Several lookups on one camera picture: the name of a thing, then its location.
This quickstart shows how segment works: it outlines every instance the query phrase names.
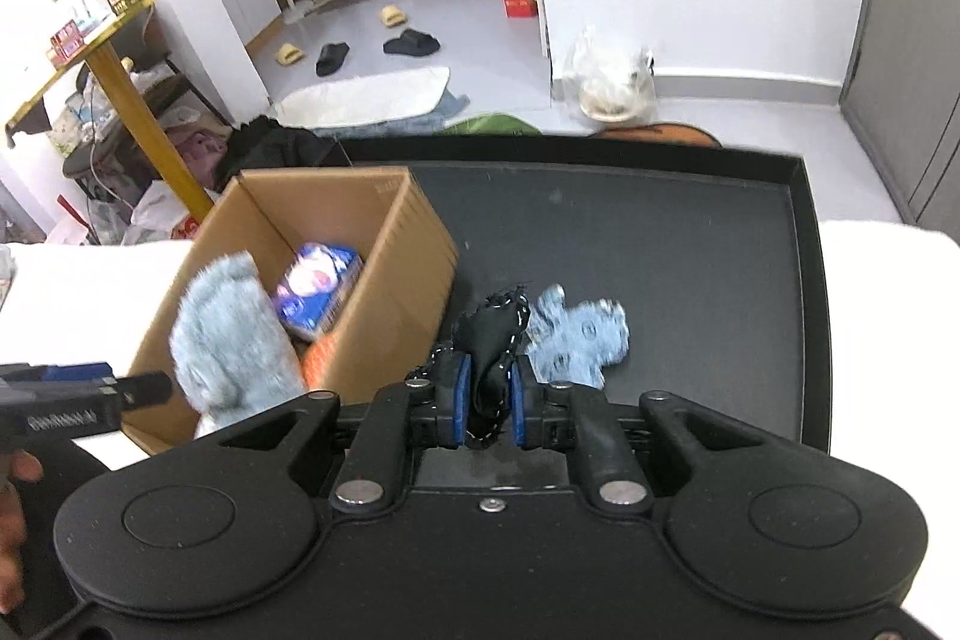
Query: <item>metal screw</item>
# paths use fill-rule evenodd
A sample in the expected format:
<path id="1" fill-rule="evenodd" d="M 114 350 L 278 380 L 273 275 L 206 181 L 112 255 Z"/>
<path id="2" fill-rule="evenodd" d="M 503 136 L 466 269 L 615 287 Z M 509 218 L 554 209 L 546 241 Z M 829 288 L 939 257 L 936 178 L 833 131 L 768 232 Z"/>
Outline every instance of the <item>metal screw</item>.
<path id="1" fill-rule="evenodd" d="M 501 512 L 507 509 L 507 503 L 499 497 L 484 497 L 480 500 L 480 509 L 484 512 Z"/>
<path id="2" fill-rule="evenodd" d="M 383 486 L 373 480 L 347 480 L 337 486 L 337 499 L 347 504 L 373 504 L 383 496 Z"/>
<path id="3" fill-rule="evenodd" d="M 647 497 L 647 489 L 632 480 L 611 480 L 600 486 L 600 499 L 610 504 L 637 504 Z"/>

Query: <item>black slipper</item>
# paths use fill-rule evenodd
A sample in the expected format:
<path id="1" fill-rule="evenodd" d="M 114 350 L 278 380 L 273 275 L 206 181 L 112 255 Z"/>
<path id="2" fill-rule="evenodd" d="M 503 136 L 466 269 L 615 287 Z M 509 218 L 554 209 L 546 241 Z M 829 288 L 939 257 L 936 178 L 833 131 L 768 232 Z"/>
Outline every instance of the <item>black slipper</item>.
<path id="1" fill-rule="evenodd" d="M 440 42 L 430 34 L 407 28 L 397 39 L 390 39 L 383 43 L 383 52 L 388 55 L 410 55 L 422 58 L 424 55 L 433 55 L 440 49 Z"/>
<path id="2" fill-rule="evenodd" d="M 339 70 L 340 66 L 344 65 L 348 52 L 350 52 L 350 45 L 346 42 L 324 44 L 320 51 L 320 58 L 317 59 L 317 76 L 327 77 Z"/>

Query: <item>pink cloth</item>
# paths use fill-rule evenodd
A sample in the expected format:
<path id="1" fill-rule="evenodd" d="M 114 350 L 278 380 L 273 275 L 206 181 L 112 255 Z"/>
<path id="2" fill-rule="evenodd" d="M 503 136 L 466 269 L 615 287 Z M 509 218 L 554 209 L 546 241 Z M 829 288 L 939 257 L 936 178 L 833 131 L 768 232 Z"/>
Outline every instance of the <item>pink cloth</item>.
<path id="1" fill-rule="evenodd" d="M 175 125 L 167 129 L 176 152 L 181 154 L 186 167 L 204 188 L 213 188 L 214 170 L 227 154 L 227 140 L 200 124 Z"/>

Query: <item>white rug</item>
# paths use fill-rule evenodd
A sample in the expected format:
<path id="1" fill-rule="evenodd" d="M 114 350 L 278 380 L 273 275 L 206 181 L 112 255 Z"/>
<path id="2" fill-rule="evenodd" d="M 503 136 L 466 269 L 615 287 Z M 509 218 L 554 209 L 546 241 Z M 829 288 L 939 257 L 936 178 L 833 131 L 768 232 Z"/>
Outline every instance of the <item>white rug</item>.
<path id="1" fill-rule="evenodd" d="M 448 67 L 433 66 L 322 82 L 292 92 L 272 114 L 288 128 L 347 128 L 414 118 L 436 108 L 449 81 Z"/>

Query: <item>green cloth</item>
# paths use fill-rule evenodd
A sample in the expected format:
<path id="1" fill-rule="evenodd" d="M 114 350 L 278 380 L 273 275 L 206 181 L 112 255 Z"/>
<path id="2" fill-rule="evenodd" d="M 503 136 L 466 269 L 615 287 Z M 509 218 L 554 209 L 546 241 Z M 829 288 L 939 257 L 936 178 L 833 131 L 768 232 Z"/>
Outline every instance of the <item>green cloth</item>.
<path id="1" fill-rule="evenodd" d="M 530 124 L 525 124 L 520 118 L 513 115 L 491 113 L 477 115 L 465 121 L 451 125 L 440 131 L 442 134 L 472 135 L 472 134 L 500 134 L 512 137 L 539 137 L 541 132 Z"/>

